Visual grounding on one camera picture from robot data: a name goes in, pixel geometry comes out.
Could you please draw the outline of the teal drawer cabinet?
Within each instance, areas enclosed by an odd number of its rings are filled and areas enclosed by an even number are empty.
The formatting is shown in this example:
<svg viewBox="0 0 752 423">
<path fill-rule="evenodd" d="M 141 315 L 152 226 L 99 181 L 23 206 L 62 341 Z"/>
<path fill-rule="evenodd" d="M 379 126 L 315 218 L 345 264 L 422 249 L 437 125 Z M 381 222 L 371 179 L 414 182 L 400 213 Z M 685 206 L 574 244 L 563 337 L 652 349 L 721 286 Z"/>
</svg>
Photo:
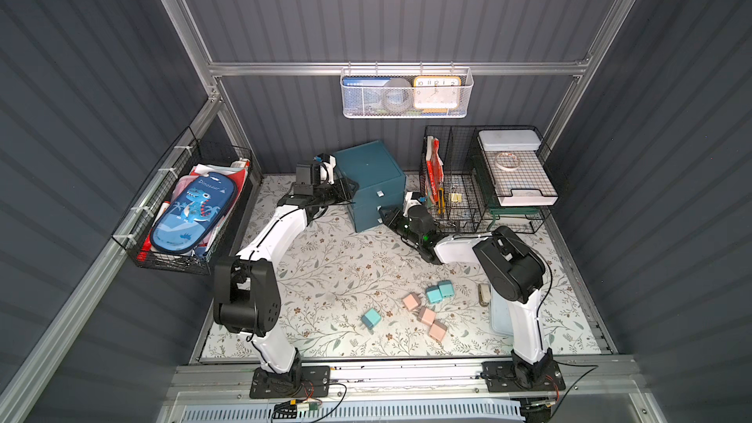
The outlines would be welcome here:
<svg viewBox="0 0 752 423">
<path fill-rule="evenodd" d="M 403 205 L 407 178 L 382 141 L 340 150 L 334 158 L 337 170 L 358 184 L 348 206 L 357 233 L 380 225 L 381 210 Z"/>
</svg>

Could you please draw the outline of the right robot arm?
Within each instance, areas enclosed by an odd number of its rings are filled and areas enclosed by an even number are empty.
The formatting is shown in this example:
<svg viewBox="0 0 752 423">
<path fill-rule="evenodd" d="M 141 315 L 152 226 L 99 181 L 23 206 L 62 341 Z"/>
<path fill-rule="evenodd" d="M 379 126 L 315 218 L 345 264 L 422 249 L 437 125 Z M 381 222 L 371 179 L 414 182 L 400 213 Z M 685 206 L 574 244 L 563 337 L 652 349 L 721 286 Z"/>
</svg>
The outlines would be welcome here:
<svg viewBox="0 0 752 423">
<path fill-rule="evenodd" d="M 430 264 L 475 264 L 495 293 L 507 302 L 513 358 L 528 366 L 552 359 L 544 344 L 540 310 L 546 262 L 509 227 L 480 234 L 442 233 L 420 196 L 405 194 L 402 206 L 380 207 L 381 221 Z"/>
</svg>

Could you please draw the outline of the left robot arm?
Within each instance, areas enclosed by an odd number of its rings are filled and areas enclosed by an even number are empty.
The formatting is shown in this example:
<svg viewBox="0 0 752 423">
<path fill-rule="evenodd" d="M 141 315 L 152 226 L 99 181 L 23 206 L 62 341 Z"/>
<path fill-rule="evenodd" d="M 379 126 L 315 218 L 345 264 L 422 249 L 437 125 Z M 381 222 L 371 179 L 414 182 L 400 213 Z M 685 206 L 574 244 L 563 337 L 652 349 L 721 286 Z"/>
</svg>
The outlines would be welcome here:
<svg viewBox="0 0 752 423">
<path fill-rule="evenodd" d="M 268 224 L 236 256 L 215 264 L 213 321 L 249 343 L 262 370 L 288 381 L 298 378 L 300 353 L 278 325 L 282 299 L 275 266 L 329 207 L 352 202 L 358 184 L 337 174 L 336 166 L 331 155 L 299 164 Z"/>
</svg>

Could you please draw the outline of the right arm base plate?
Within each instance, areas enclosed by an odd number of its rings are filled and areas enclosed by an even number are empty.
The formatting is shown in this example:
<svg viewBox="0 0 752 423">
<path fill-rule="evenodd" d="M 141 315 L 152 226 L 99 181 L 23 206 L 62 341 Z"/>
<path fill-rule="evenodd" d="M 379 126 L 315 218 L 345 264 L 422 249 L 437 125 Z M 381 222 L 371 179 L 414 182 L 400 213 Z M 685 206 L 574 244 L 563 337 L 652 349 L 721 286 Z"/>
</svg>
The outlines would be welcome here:
<svg viewBox="0 0 752 423">
<path fill-rule="evenodd" d="M 480 378 L 490 393 L 563 392 L 567 389 L 556 362 L 483 362 Z"/>
</svg>

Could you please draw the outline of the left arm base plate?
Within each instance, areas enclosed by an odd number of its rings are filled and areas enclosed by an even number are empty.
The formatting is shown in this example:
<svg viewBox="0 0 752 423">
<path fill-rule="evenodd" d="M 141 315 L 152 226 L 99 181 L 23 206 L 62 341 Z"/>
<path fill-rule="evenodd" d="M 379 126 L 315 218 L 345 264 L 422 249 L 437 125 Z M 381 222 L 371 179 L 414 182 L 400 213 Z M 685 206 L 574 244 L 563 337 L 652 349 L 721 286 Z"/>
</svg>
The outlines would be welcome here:
<svg viewBox="0 0 752 423">
<path fill-rule="evenodd" d="M 253 374 L 249 398 L 252 400 L 323 398 L 329 393 L 331 368 L 328 366 L 293 367 L 288 373 L 272 373 L 257 368 Z"/>
</svg>

